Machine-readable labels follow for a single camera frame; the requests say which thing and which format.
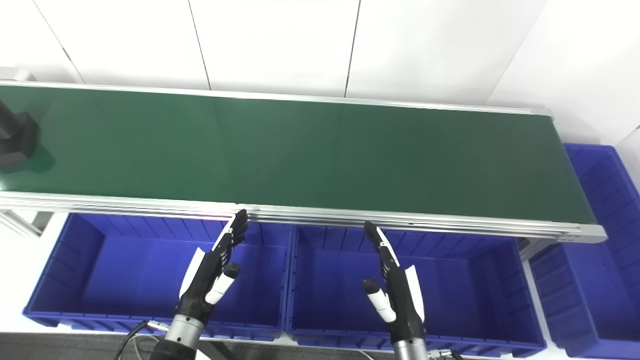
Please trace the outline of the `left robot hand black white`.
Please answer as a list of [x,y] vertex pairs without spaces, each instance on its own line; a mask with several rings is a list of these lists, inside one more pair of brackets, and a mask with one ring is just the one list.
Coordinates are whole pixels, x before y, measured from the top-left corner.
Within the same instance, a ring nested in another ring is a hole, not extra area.
[[210,314],[240,275],[242,266],[231,262],[233,249],[246,239],[249,215],[246,209],[234,214],[222,228],[210,251],[195,253],[199,265],[190,284],[181,294],[176,316],[184,316],[206,324]]

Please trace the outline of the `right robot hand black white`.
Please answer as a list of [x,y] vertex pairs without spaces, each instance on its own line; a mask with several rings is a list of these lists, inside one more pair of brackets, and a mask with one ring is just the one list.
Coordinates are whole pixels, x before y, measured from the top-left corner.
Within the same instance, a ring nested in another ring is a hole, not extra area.
[[378,255],[385,289],[373,277],[365,278],[362,288],[386,323],[391,342],[424,340],[425,303],[416,267],[401,267],[391,242],[377,225],[366,221],[363,229]]

